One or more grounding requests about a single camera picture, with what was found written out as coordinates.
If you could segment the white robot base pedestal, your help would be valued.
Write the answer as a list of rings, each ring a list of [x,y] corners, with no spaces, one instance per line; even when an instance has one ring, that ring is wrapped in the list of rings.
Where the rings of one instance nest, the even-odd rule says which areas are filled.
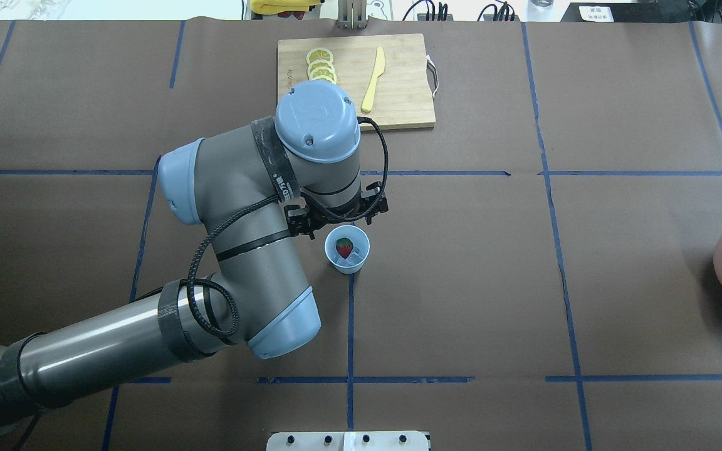
[[[417,430],[273,433],[266,450],[431,450],[429,433]]]

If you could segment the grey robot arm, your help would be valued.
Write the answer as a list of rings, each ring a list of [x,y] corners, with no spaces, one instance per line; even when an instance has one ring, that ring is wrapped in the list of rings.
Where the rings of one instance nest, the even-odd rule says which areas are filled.
[[[228,346],[269,359],[312,340],[321,320],[293,239],[374,208],[360,187],[360,124],[343,88],[306,81],[272,117],[161,157],[170,208],[208,233],[188,273],[146,299],[0,346],[0,437]]]

